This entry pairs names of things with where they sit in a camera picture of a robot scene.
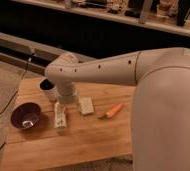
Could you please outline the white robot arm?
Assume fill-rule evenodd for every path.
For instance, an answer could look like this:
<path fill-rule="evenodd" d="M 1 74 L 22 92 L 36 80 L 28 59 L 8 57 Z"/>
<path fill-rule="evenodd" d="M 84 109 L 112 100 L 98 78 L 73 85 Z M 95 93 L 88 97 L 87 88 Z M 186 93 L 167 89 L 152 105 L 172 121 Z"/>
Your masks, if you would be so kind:
<path fill-rule="evenodd" d="M 190 171 L 190 49 L 143 50 L 79 63 L 64 53 L 45 69 L 62 97 L 75 82 L 129 85 L 134 171 Z"/>

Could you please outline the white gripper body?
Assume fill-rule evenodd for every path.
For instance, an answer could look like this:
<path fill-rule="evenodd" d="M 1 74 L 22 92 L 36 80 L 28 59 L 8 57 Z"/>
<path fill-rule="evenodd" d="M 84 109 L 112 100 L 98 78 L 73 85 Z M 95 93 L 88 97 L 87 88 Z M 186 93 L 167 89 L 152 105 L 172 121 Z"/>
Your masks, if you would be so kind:
<path fill-rule="evenodd" d="M 68 82 L 57 85 L 57 100 L 61 104 L 73 103 L 77 97 L 77 90 L 73 83 Z"/>

